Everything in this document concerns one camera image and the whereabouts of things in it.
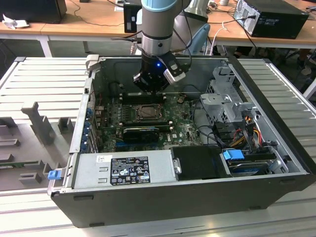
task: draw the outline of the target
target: white cable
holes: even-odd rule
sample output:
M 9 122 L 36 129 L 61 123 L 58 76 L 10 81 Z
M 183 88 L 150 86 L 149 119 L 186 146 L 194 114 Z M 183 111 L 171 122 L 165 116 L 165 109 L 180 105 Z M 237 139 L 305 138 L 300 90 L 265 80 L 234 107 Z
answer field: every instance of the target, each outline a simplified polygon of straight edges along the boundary
M 236 19 L 236 20 L 234 20 L 234 21 L 238 21 L 238 20 L 244 20 L 245 18 L 239 18 L 239 19 Z M 216 36 L 217 36 L 217 34 L 221 31 L 221 30 L 228 30 L 225 26 L 224 26 L 224 23 L 230 23 L 230 22 L 234 22 L 234 21 L 223 21 L 222 22 L 222 28 L 220 28 L 217 32 L 216 32 L 216 34 L 214 35 L 214 39 L 213 39 L 213 42 L 212 42 L 212 48 L 211 48 L 211 52 L 209 53 L 209 55 L 210 56 L 212 56 L 213 55 L 213 48 L 214 48 L 214 42 L 215 42 L 215 38 L 216 38 Z
M 210 56 L 213 55 L 214 42 L 215 42 L 215 39 L 216 39 L 217 34 L 218 34 L 221 30 L 227 30 L 227 28 L 224 26 L 224 21 L 222 22 L 222 26 L 223 26 L 223 27 L 220 28 L 220 29 L 216 32 L 216 34 L 214 35 L 214 39 L 213 39 L 213 42 L 212 42 L 212 48 L 211 48 L 211 51 L 210 51 L 210 53 L 209 53 Z

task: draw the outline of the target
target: computer tower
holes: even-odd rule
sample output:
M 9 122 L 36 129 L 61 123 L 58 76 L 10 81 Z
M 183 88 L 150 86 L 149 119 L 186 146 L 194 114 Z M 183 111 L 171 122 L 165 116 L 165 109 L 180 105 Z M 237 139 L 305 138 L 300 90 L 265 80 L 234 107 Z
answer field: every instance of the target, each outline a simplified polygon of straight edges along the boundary
M 66 14 L 65 0 L 3 0 L 0 1 L 0 19 L 3 14 L 14 20 L 58 24 Z
M 234 19 L 252 37 L 295 39 L 309 14 L 283 0 L 239 0 Z

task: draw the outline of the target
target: blue drive latch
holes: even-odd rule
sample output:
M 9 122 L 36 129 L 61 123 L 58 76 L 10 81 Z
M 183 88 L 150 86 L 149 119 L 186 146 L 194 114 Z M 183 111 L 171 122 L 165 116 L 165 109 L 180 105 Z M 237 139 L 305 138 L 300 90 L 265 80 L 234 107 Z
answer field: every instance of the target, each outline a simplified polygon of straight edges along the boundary
M 223 152 L 225 160 L 245 159 L 241 150 L 226 150 Z
M 48 173 L 48 180 L 61 179 L 61 170 L 51 170 Z

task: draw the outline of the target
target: warning label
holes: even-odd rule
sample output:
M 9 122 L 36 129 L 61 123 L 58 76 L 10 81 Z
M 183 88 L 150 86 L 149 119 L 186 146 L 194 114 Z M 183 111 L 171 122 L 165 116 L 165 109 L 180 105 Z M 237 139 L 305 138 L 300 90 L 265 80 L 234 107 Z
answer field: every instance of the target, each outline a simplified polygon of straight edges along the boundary
M 113 158 L 110 183 L 112 185 L 150 183 L 148 157 Z

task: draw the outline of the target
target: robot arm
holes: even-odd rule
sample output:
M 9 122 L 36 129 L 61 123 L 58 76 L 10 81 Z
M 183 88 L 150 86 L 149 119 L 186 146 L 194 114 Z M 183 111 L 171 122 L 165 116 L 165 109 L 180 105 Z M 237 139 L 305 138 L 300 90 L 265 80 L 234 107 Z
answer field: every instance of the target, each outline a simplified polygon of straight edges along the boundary
M 185 77 L 187 65 L 180 65 L 170 52 L 174 19 L 191 0 L 142 0 L 142 68 L 134 83 L 145 92 L 156 93 Z

